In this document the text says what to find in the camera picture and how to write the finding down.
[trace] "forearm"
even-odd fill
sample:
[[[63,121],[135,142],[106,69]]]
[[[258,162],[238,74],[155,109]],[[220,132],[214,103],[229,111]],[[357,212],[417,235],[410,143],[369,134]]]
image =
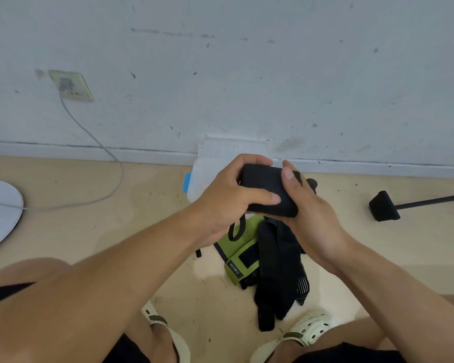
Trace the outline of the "forearm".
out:
[[[195,250],[195,218],[188,210],[174,214],[1,302],[0,361],[24,352],[34,363],[101,361]]]
[[[334,263],[408,362],[454,362],[454,306],[399,266],[350,239]]]

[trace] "white baseboard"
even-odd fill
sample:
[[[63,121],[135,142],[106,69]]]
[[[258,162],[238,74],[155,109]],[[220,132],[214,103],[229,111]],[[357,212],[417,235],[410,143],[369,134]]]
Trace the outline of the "white baseboard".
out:
[[[123,162],[193,165],[196,159],[196,153],[125,148],[109,149]],[[111,160],[109,155],[99,147],[9,142],[0,142],[0,155],[100,161]],[[454,166],[450,165],[347,162],[312,159],[290,159],[290,161],[303,172],[454,178]],[[281,162],[281,159],[274,158],[274,165],[281,166]]]

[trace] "leg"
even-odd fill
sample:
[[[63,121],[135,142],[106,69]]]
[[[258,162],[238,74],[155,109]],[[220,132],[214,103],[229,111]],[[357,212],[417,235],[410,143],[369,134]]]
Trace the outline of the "leg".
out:
[[[454,305],[454,295],[443,297]],[[268,362],[292,362],[303,354],[331,348],[342,342],[375,350],[396,350],[375,321],[366,317],[328,330],[308,347],[302,347],[295,341],[284,341],[278,345]]]
[[[17,262],[0,269],[0,287],[32,283],[70,268],[67,262],[56,258],[33,258]],[[151,363],[173,363],[177,361],[170,332],[165,326],[150,326],[148,320],[138,312],[130,321],[125,334],[140,348]]]

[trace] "wall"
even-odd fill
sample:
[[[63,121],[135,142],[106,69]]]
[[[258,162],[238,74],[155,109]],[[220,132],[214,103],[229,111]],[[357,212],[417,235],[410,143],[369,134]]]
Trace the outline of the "wall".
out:
[[[83,74],[69,108],[138,161],[208,134],[454,172],[454,0],[0,0],[0,154],[98,155],[48,69]]]

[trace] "hand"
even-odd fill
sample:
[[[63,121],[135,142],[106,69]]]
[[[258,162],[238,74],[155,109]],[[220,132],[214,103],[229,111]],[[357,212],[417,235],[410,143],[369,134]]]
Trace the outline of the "hand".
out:
[[[249,204],[276,205],[281,198],[264,189],[239,185],[239,175],[244,164],[272,165],[272,160],[262,155],[241,154],[219,172],[210,186],[191,207],[205,219],[207,246],[217,242],[229,226],[246,212]]]
[[[291,228],[308,256],[328,272],[336,274],[337,258],[356,241],[341,227],[331,205],[313,192],[303,174],[302,186],[294,177],[293,170],[297,171],[285,160],[281,176],[284,188],[298,206],[298,215],[280,220]]]

